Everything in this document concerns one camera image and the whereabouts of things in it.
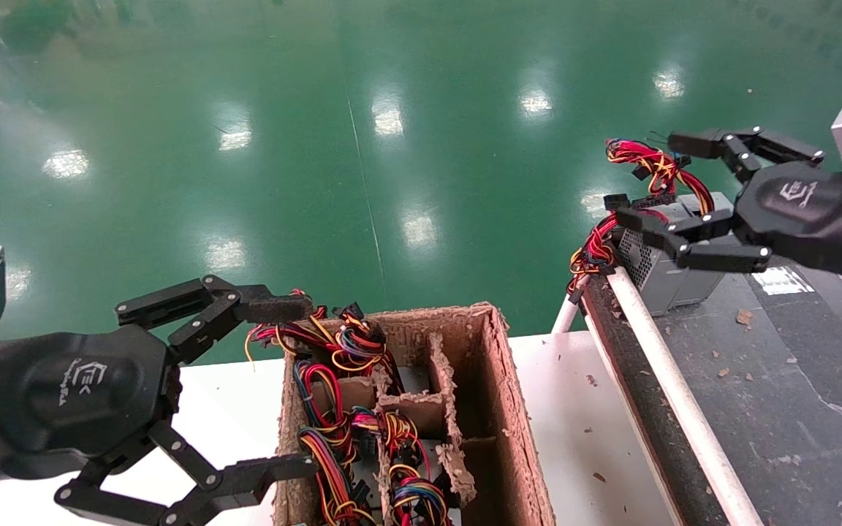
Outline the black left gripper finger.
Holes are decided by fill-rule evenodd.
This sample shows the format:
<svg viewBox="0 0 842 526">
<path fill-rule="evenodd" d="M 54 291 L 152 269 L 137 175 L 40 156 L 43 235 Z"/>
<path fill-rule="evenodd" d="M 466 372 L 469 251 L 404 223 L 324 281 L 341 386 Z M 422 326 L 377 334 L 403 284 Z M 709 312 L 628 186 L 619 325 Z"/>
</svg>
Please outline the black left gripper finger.
<svg viewBox="0 0 842 526">
<path fill-rule="evenodd" d="M 102 489 L 108 476 L 134 466 L 154 449 L 161 449 L 193 480 L 183 498 L 165 506 Z M 207 525 L 225 511 L 261 505 L 278 481 L 304 479 L 316 471 L 310 455 L 258 457 L 216 469 L 170 422 L 158 422 L 88 460 L 79 475 L 57 490 L 54 503 L 110 525 Z"/>
<path fill-rule="evenodd" d="M 215 275 L 174 284 L 115 307 L 120 326 L 150 330 L 184 320 L 167 344 L 180 364 L 193 363 L 243 323 L 278 325 L 307 319 L 313 312 L 308 295 L 276 296 L 264 284 L 236 286 Z"/>
</svg>

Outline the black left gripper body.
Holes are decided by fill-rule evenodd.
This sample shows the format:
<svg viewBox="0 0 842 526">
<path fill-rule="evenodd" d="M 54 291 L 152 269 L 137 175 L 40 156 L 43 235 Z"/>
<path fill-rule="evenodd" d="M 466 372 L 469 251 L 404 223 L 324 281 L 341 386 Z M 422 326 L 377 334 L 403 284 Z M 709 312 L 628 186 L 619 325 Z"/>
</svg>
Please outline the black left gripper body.
<svg viewBox="0 0 842 526">
<path fill-rule="evenodd" d="M 140 327 L 0 342 L 0 480 L 38 480 L 90 460 L 127 468 L 176 413 L 178 367 Z"/>
</svg>

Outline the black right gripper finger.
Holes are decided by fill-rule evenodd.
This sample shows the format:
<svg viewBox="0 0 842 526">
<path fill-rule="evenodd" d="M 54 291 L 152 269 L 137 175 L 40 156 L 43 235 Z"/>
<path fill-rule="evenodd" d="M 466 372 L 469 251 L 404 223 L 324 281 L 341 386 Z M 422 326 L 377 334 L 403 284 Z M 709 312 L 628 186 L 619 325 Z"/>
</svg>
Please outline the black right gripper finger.
<svg viewBox="0 0 842 526">
<path fill-rule="evenodd" d="M 762 161 L 770 164 L 799 162 L 810 167 L 825 160 L 822 149 L 769 131 L 762 126 L 752 129 L 708 129 L 699 134 L 672 131 L 668 148 L 694 159 L 719 159 L 739 183 L 747 183 L 760 169 Z"/>
<path fill-rule="evenodd" d="M 675 260 L 676 267 L 705 272 L 764 272 L 771 259 L 771 249 L 746 242 L 716 243 L 734 233 L 741 221 L 734 210 L 714 213 L 680 222 L 667 222 L 649 209 L 620 207 L 615 219 L 624 229 L 635 231 L 646 246 L 661 250 Z"/>
</svg>

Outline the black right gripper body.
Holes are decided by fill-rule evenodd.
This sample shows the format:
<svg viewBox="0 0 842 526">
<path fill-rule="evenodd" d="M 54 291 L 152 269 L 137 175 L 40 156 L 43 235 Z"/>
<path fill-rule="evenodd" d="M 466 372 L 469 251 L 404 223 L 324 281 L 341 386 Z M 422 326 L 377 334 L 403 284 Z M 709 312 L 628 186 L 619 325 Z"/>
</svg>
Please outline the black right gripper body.
<svg viewBox="0 0 842 526">
<path fill-rule="evenodd" d="M 842 174 L 799 162 L 756 171 L 735 199 L 734 233 L 796 263 L 842 275 Z"/>
</svg>

